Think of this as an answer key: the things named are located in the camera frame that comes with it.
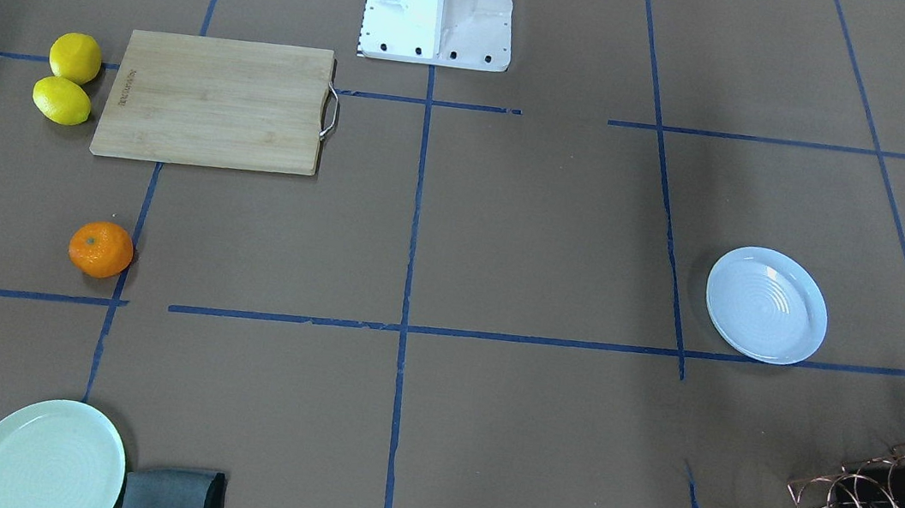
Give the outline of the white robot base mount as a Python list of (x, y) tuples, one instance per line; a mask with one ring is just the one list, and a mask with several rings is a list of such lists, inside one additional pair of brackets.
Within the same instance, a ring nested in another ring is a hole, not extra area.
[(512, 63), (514, 0), (365, 0), (357, 54), (502, 73)]

